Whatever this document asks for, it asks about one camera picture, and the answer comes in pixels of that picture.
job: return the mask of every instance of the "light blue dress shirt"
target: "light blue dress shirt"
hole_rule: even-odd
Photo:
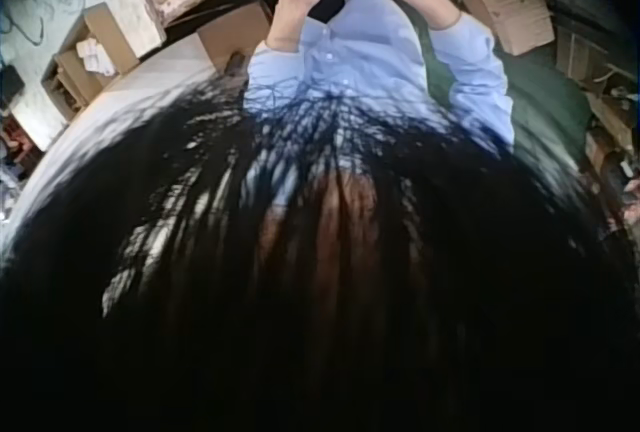
[[[454,118],[472,134],[488,127],[512,146],[513,102],[489,29],[463,14],[454,26],[431,30],[430,36],[436,57],[455,77]],[[401,110],[435,127],[443,117],[428,92],[418,35],[393,0],[346,0],[326,25],[307,18],[297,53],[260,44],[249,64],[247,109],[260,113],[283,106],[300,90],[357,97],[369,110]]]

